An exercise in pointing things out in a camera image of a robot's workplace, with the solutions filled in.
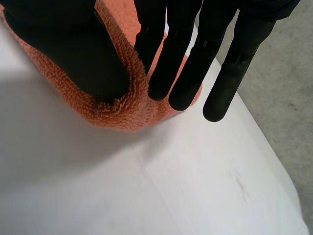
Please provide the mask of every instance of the towel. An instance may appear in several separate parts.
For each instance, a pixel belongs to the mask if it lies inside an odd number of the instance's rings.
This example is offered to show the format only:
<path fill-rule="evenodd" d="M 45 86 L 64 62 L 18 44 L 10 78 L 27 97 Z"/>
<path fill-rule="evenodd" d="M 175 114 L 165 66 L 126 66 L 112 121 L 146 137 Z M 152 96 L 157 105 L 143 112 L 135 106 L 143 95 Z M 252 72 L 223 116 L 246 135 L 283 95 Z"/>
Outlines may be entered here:
<path fill-rule="evenodd" d="M 160 46 L 148 75 L 138 58 L 133 45 L 136 33 L 140 30 L 133 0 L 97 0 L 95 9 L 104 22 L 117 54 L 127 68 L 130 79 L 129 91 L 113 104 L 99 102 L 81 91 L 70 78 L 45 55 L 11 33 L 26 54 L 47 79 L 49 84 L 62 96 L 70 108 L 92 125 L 113 130 L 134 132 L 177 113 L 169 103 L 168 97 L 154 101 L 148 97 L 148 82 L 156 66 L 162 45 Z M 0 5 L 0 18 L 4 20 L 3 7 Z M 177 77 L 186 61 L 184 59 Z"/>

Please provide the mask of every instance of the orange towel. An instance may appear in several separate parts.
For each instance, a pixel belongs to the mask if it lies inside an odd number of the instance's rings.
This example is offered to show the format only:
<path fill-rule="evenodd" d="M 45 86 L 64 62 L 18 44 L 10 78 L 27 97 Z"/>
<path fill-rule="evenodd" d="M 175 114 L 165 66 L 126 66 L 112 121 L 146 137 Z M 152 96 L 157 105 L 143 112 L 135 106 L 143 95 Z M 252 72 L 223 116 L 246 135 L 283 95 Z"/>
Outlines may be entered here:
<path fill-rule="evenodd" d="M 41 74 L 47 78 L 64 101 L 92 125 L 130 132 L 154 125 L 176 113 L 168 104 L 167 98 L 158 102 L 148 97 L 149 78 L 156 66 L 162 45 L 156 54 L 148 76 L 146 76 L 143 64 L 133 48 L 135 35 L 140 30 L 133 0 L 97 0 L 95 8 L 106 25 L 117 54 L 126 66 L 131 81 L 129 92 L 115 100 L 113 105 L 98 102 L 79 90 L 59 67 L 11 32 Z M 1 5 L 0 17 L 4 19 Z"/>

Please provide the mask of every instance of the towel fiber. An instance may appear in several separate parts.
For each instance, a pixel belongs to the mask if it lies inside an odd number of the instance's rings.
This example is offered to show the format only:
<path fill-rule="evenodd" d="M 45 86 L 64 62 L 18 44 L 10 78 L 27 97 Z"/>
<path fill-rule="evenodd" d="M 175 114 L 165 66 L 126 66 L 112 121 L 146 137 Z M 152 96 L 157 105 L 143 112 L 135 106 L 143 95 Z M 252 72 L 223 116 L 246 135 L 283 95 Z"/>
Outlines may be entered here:
<path fill-rule="evenodd" d="M 21 40 L 12 30 L 11 32 L 41 74 L 47 78 L 50 85 L 72 109 L 90 124 L 133 132 L 152 126 L 175 114 L 176 111 L 170 107 L 168 98 L 162 101 L 153 101 L 148 97 L 148 82 L 156 66 L 162 45 L 148 75 L 145 75 L 143 64 L 133 48 L 135 35 L 140 30 L 133 0 L 97 0 L 95 9 L 106 25 L 117 54 L 127 68 L 130 79 L 129 91 L 120 99 L 116 99 L 112 105 L 99 102 L 78 89 L 58 66 Z M 1 5 L 0 17 L 5 22 Z"/>

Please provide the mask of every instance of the folded towel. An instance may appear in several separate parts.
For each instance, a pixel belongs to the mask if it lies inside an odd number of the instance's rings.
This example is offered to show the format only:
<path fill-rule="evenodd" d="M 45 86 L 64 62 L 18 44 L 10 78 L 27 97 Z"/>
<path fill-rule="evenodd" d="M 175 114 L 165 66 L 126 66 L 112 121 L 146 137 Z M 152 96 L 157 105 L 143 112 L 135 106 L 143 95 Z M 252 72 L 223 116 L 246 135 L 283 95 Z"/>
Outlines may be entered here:
<path fill-rule="evenodd" d="M 140 30 L 133 0 L 97 0 L 95 9 L 104 22 L 117 54 L 127 68 L 130 79 L 129 91 L 111 105 L 99 102 L 78 89 L 51 60 L 21 40 L 12 30 L 11 32 L 50 85 L 72 109 L 92 125 L 132 132 L 154 125 L 175 114 L 176 111 L 170 107 L 168 98 L 154 101 L 148 97 L 148 82 L 156 66 L 162 45 L 146 76 L 143 64 L 133 48 L 135 35 Z M 5 22 L 1 5 L 0 18 Z"/>

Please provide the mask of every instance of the white table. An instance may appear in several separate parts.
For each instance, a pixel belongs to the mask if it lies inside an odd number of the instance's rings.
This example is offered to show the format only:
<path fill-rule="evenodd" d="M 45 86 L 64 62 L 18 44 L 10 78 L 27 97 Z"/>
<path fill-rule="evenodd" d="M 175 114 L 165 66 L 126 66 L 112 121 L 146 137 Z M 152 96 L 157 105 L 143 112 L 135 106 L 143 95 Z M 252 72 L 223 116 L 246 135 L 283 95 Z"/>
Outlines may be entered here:
<path fill-rule="evenodd" d="M 117 133 L 67 107 L 0 24 L 0 234 L 307 235 L 240 97 L 221 122 L 203 118 L 219 69 L 188 111 Z"/>

